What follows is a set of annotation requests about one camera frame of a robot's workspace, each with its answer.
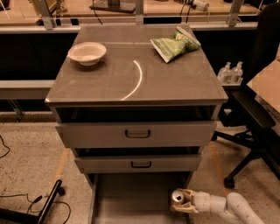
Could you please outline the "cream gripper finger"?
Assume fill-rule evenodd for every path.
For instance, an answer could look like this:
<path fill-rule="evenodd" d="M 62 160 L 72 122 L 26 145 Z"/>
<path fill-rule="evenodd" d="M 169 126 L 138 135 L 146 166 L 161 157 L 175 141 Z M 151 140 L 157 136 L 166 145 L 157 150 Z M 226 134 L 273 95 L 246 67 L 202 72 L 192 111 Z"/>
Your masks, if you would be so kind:
<path fill-rule="evenodd" d="M 184 205 L 171 205 L 171 210 L 174 212 L 181 212 L 181 213 L 195 213 L 196 208 L 190 204 L 184 204 Z"/>
<path fill-rule="evenodd" d="M 194 190 L 190 190 L 190 189 L 178 189 L 178 191 L 180 192 L 180 195 L 185 199 L 185 200 L 189 200 L 191 201 L 192 198 L 195 195 L 195 191 Z"/>

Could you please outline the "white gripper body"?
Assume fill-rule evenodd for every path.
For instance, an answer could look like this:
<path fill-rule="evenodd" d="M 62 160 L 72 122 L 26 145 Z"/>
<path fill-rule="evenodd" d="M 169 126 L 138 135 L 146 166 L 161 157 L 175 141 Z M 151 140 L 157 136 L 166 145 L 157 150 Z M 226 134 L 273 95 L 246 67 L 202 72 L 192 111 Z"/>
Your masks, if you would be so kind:
<path fill-rule="evenodd" d="M 193 196 L 193 204 L 200 213 L 222 213 L 225 210 L 227 200 L 225 197 L 209 194 L 208 192 L 196 192 Z"/>

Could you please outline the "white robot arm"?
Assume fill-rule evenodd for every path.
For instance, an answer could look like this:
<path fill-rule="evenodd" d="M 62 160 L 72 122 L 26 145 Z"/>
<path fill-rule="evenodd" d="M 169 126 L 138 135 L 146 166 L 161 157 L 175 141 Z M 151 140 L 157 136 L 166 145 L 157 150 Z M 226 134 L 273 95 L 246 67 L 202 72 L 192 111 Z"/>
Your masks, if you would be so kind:
<path fill-rule="evenodd" d="M 176 189 L 171 194 L 171 210 L 185 214 L 217 214 L 230 224 L 265 224 L 237 192 L 221 197 L 208 192 Z"/>

